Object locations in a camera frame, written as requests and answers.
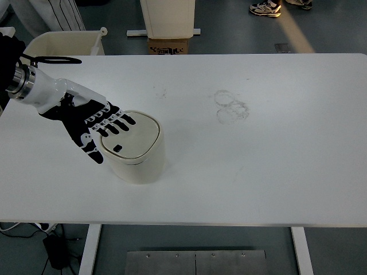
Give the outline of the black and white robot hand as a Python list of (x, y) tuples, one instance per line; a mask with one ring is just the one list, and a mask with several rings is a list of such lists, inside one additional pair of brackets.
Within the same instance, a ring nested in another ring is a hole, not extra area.
[(73, 81), (53, 79), (30, 68), (35, 82), (21, 103), (46, 119), (61, 121), (73, 142), (96, 163), (103, 163), (90, 130), (102, 137), (127, 132), (136, 121), (104, 96)]

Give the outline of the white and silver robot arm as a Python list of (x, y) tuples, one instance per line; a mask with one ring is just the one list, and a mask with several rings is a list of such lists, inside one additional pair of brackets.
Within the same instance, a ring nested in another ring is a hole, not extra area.
[(10, 99), (24, 100), (32, 90), (35, 77), (31, 76), (21, 58), (32, 58), (24, 53), (25, 43), (17, 37), (1, 33), (1, 108), (5, 109)]

